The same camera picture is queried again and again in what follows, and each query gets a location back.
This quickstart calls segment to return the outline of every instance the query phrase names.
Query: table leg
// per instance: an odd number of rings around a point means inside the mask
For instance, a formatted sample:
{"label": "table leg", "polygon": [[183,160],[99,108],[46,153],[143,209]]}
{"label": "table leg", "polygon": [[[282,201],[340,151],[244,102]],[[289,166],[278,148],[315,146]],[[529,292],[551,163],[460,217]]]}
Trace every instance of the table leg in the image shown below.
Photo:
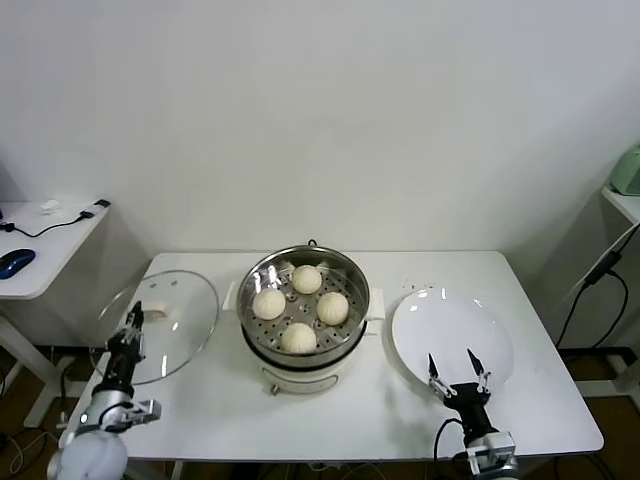
{"label": "table leg", "polygon": [[[54,366],[3,316],[0,316],[0,345],[17,360],[16,365],[25,366],[44,383],[40,395],[24,419],[25,427],[39,427],[53,401],[60,396],[60,375],[73,358],[63,357],[58,366]],[[65,386],[67,397],[78,398],[82,395],[86,382],[67,382]]]}
{"label": "table leg", "polygon": [[[58,383],[56,384],[56,388],[51,388],[48,385],[44,386],[40,395],[38,395],[38,398],[31,407],[29,414],[24,419],[24,426],[26,428],[36,428],[40,426],[42,420],[44,420],[45,415],[49,411],[49,407],[51,407],[53,401],[61,394],[60,375],[62,375],[62,371],[67,368],[73,360],[73,357],[62,357],[60,359],[56,370],[60,372],[58,374]],[[82,392],[87,386],[87,382],[69,382],[66,380],[65,382],[67,398],[80,398]]]}
{"label": "table leg", "polygon": [[607,360],[618,376],[614,380],[576,382],[580,393],[585,398],[629,397],[640,412],[640,360],[628,367],[619,356],[607,356]]}
{"label": "table leg", "polygon": [[20,370],[22,370],[22,364],[20,362],[16,362],[13,365],[13,367],[11,367],[11,370],[9,370],[9,372],[5,375],[5,377],[4,377],[4,391],[5,391],[5,393],[7,392],[7,390],[9,390],[9,387],[11,386],[13,381],[16,379],[16,377],[20,373]]}
{"label": "table leg", "polygon": [[180,480],[182,478],[182,469],[184,467],[183,462],[175,462],[173,465],[173,471],[171,472],[171,480]]}
{"label": "table leg", "polygon": [[0,345],[45,385],[60,388],[56,367],[3,316],[0,316]]}

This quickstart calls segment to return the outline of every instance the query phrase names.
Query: white wall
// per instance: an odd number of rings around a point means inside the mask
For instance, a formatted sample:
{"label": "white wall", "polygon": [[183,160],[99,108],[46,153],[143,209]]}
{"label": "white wall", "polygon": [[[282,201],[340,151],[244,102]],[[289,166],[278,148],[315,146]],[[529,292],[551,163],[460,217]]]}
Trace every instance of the white wall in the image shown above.
{"label": "white wall", "polygon": [[159,251],[309,237],[499,249],[544,303],[576,220],[592,235],[558,288],[605,244],[599,210],[580,215],[639,137],[639,15],[635,0],[5,1],[5,190],[112,200],[146,252],[128,273]]}

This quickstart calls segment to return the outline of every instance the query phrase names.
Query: white table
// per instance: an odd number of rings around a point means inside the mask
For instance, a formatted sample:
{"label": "white table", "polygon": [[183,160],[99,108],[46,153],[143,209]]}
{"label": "white table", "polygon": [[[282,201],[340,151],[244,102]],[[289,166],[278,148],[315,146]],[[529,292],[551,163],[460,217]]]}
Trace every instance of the white table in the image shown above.
{"label": "white table", "polygon": [[602,189],[602,196],[633,223],[640,223],[640,197],[630,197],[613,192],[609,187]]}
{"label": "white table", "polygon": [[[35,234],[50,225],[74,220],[89,205],[90,202],[63,204],[60,213],[52,215],[42,215],[40,204],[35,202],[0,202],[0,209],[4,215],[3,222],[13,222],[26,232]],[[16,231],[0,232],[0,256],[19,248],[30,248],[36,252],[36,258],[15,276],[0,280],[0,300],[29,300],[44,293],[105,215],[106,209],[93,218],[53,229],[38,238],[29,238]],[[11,385],[22,366],[45,384],[24,421],[25,427],[37,427],[52,401],[60,395],[60,372],[70,359],[63,359],[56,368],[16,330],[7,316],[4,312],[0,314],[0,345],[17,362],[7,374],[5,388]],[[79,396],[83,386],[79,382],[71,382],[67,395]]]}
{"label": "white table", "polygon": [[[589,452],[603,437],[505,258],[497,252],[347,252],[371,287],[384,290],[387,319],[398,301],[426,285],[481,300],[507,329],[514,372],[487,406],[494,425],[512,433],[517,454]],[[157,256],[147,274],[185,269],[207,277],[224,298],[264,254],[176,253]],[[155,398],[162,418],[123,435],[134,459],[192,461],[362,461],[427,459],[442,421],[455,416],[421,385],[411,385],[385,353],[383,335],[366,336],[349,374],[311,396],[268,393],[234,312],[218,320],[207,347],[186,367],[136,388]],[[90,401],[94,373],[70,425]],[[462,449],[457,427],[440,452]]]}
{"label": "white table", "polygon": [[[640,223],[640,197],[620,195],[608,187],[602,196],[609,200],[633,225]],[[640,360],[627,366],[619,355],[608,355],[607,360],[617,377],[613,380],[583,380],[576,382],[585,398],[629,397],[640,412]]]}

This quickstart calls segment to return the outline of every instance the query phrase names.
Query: cable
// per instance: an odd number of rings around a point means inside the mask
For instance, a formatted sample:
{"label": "cable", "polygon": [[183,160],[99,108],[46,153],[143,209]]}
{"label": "cable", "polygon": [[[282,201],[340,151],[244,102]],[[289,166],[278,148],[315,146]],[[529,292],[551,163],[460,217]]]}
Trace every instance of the cable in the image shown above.
{"label": "cable", "polygon": [[602,475],[602,478],[604,478],[605,480],[611,480],[609,475],[607,475],[607,472],[605,472],[604,468],[602,468],[600,464],[591,455],[583,455],[583,457],[589,460],[589,463],[591,463],[591,465],[596,467],[596,470],[600,472],[600,475]]}
{"label": "cable", "polygon": [[607,462],[605,462],[600,455],[598,455],[597,453],[594,453],[593,455],[589,455],[589,456],[592,457],[593,460],[596,460],[597,462],[600,463],[600,466],[607,472],[611,480],[616,480],[616,476],[611,471],[611,468],[609,468],[609,465],[607,465]]}
{"label": "cable", "polygon": [[76,362],[78,357],[74,357],[71,363],[62,369],[60,372],[60,420],[62,423],[66,423],[69,412],[67,411],[67,385],[65,379],[69,373],[69,369]]}
{"label": "cable", "polygon": [[324,466],[315,468],[313,463],[307,463],[307,467],[309,467],[309,470],[311,470],[312,472],[324,472],[325,470],[331,468],[331,466],[327,465],[326,463],[319,463],[318,465],[324,465]]}
{"label": "cable", "polygon": [[[604,480],[616,480],[616,476],[613,474],[607,463],[598,454],[593,455],[579,455],[579,457],[586,458],[591,465],[593,465]],[[564,457],[555,457],[553,459],[553,478],[560,480],[560,459]]]}
{"label": "cable", "polygon": [[[458,475],[461,475],[463,478],[467,478],[468,475],[471,473],[471,467],[469,466],[468,460],[469,460],[469,454],[467,452],[456,453],[451,458],[451,466],[458,473]],[[460,468],[461,461],[463,462],[463,465],[464,465],[464,467],[462,468]]]}
{"label": "cable", "polygon": [[98,417],[98,425],[100,426],[101,429],[108,432],[109,431],[108,429],[113,426],[113,424],[103,425],[102,421],[104,420],[104,417],[107,413],[109,413],[114,408],[118,408],[118,407],[131,408],[133,407],[133,404],[131,402],[118,402],[118,403],[114,403],[113,405],[109,405],[107,409],[104,412],[102,412]]}
{"label": "cable", "polygon": [[[591,265],[589,270],[587,270],[587,272],[580,278],[580,280],[578,280],[576,283],[573,284],[573,286],[569,289],[569,291],[566,293],[566,295],[564,297],[562,297],[552,308],[547,310],[543,316],[547,317],[547,316],[551,316],[552,313],[555,313],[555,311],[560,307],[560,305],[562,305],[567,300],[567,298],[569,298],[573,294],[573,292],[575,292],[576,289],[578,287],[580,287],[584,283],[585,279],[600,264],[600,262],[604,259],[604,257],[606,257],[610,252],[612,252],[623,238],[625,238],[630,233],[631,234],[635,233],[639,228],[640,228],[640,222],[631,225],[631,227],[629,227],[627,230],[625,230],[624,233],[622,235],[620,235],[615,242],[613,242],[611,245],[609,245],[609,248],[607,248],[602,253],[602,255],[600,255],[598,260],[596,260],[596,262],[593,265]],[[627,246],[628,240],[631,238],[631,236],[632,235],[629,235],[629,237],[627,237],[627,241],[625,241],[624,245],[622,247],[620,247],[620,249],[617,250],[616,253],[620,253],[622,251],[622,249]]]}
{"label": "cable", "polygon": [[[368,479],[368,478],[371,478],[371,473],[376,473],[375,469],[380,467],[380,462],[378,462],[377,464],[376,463],[367,462],[367,463],[362,463],[360,465],[356,465],[355,467],[351,467],[351,465],[349,465],[347,463],[347,464],[345,464],[345,467],[347,467],[347,470],[356,470],[353,473],[354,477],[362,478],[362,479]],[[374,469],[374,471],[363,475],[358,470],[360,470],[361,468],[364,468],[364,467],[371,467],[371,468]]]}
{"label": "cable", "polygon": [[56,225],[51,225],[47,228],[44,228],[42,230],[40,230],[38,233],[28,233],[25,232],[24,230],[22,230],[21,228],[16,227],[14,224],[12,223],[4,223],[2,224],[3,226],[6,226],[7,228],[5,228],[5,231],[7,232],[12,232],[13,230],[15,230],[16,232],[20,232],[23,235],[26,235],[29,238],[37,238],[40,235],[43,235],[45,233],[47,233],[49,230],[53,230],[54,228],[58,228],[58,227],[68,227],[69,225],[73,225],[74,223],[78,223],[80,220],[83,220],[84,217],[78,217],[75,220],[73,220],[72,222],[67,222],[67,223],[57,223]]}
{"label": "cable", "polygon": [[438,444],[440,443],[440,436],[442,435],[442,432],[444,432],[444,429],[450,423],[457,423],[458,425],[463,427],[462,422],[457,418],[447,418],[444,422],[442,422],[442,425],[440,425],[440,428],[438,429],[438,433],[436,433],[436,440],[433,443],[433,466],[436,469],[436,478],[445,478],[445,479],[447,478],[445,475],[442,475],[440,473],[440,470],[438,468]]}
{"label": "cable", "polygon": [[13,232],[14,230],[16,232],[20,232],[21,234],[29,237],[29,238],[37,238],[40,235],[43,235],[45,233],[47,233],[50,230],[53,230],[54,228],[59,228],[59,227],[68,227],[69,225],[73,225],[74,223],[78,223],[80,220],[84,220],[85,218],[93,218],[95,217],[101,210],[108,208],[111,205],[111,202],[104,200],[104,199],[100,199],[97,202],[95,202],[93,205],[89,205],[87,208],[85,208],[84,210],[82,210],[79,214],[78,217],[71,221],[71,222],[65,222],[65,223],[58,223],[56,225],[51,225],[47,228],[44,228],[42,230],[40,230],[38,233],[29,233],[29,232],[25,232],[24,230],[22,230],[21,228],[16,227],[16,224],[13,222],[4,222],[4,223],[0,223],[0,230],[4,230],[7,233]]}
{"label": "cable", "polygon": [[580,297],[582,296],[582,294],[587,288],[589,288],[589,286],[586,283],[583,283],[582,287],[580,288],[580,291],[576,295],[576,298],[573,299],[573,304],[571,305],[571,310],[569,310],[569,315],[567,315],[567,319],[564,321],[564,325],[562,327],[562,332],[560,333],[560,336],[556,341],[556,348],[560,346],[560,343],[562,342],[564,335],[567,333],[567,328],[569,328],[569,323],[571,323],[571,318],[573,317],[573,313],[576,311],[576,307],[578,306],[578,301],[580,300]]}
{"label": "cable", "polygon": [[[16,438],[19,437],[20,435],[23,435],[23,434],[25,434],[27,432],[32,432],[34,430],[41,432],[40,435],[38,435],[34,440],[32,440],[26,447],[24,447],[24,448],[20,447],[20,445],[16,441]],[[44,442],[42,442],[42,446],[40,447],[40,450],[38,450],[38,453],[36,453],[35,457],[31,460],[31,462],[29,462],[25,466],[25,464],[24,464],[24,456],[25,456],[24,454],[25,454],[25,452],[27,450],[29,450],[30,448],[32,448],[36,443],[38,443],[43,438],[44,438]],[[22,475],[29,468],[33,467],[33,465],[37,462],[37,460],[44,453],[44,449],[45,449],[45,447],[47,445],[47,439],[48,438],[53,439],[54,443],[56,443],[56,444],[58,443],[58,439],[54,435],[52,435],[51,433],[49,433],[46,430],[43,430],[41,428],[25,428],[25,429],[19,431],[18,433],[16,433],[15,435],[13,435],[12,437],[9,437],[9,441],[16,448],[17,453],[16,453],[16,456],[13,457],[13,460],[11,461],[11,464],[9,465],[10,474],[8,476],[6,476],[6,477],[0,478],[0,480],[10,480],[10,479],[16,478],[17,476]]]}
{"label": "cable", "polygon": [[607,339],[607,337],[611,334],[611,332],[613,332],[613,330],[616,328],[618,323],[620,323],[620,320],[622,320],[622,315],[624,315],[624,311],[627,308],[627,302],[629,301],[629,287],[627,286],[627,283],[624,281],[624,279],[613,270],[609,270],[609,272],[607,273],[611,275],[613,278],[617,279],[622,284],[622,288],[624,288],[624,300],[622,301],[622,307],[620,308],[620,312],[618,312],[618,316],[609,327],[609,330],[607,330],[607,333],[605,333],[602,337],[600,337],[600,340],[594,343],[591,348],[599,347],[600,344]]}

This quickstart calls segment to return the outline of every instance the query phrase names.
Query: blue computer mouse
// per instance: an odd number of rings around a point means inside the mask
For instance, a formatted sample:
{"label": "blue computer mouse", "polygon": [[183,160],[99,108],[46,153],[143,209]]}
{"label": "blue computer mouse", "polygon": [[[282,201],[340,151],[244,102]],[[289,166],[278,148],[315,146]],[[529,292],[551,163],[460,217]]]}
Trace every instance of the blue computer mouse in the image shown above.
{"label": "blue computer mouse", "polygon": [[28,248],[13,250],[0,257],[0,280],[13,277],[36,258],[36,252]]}

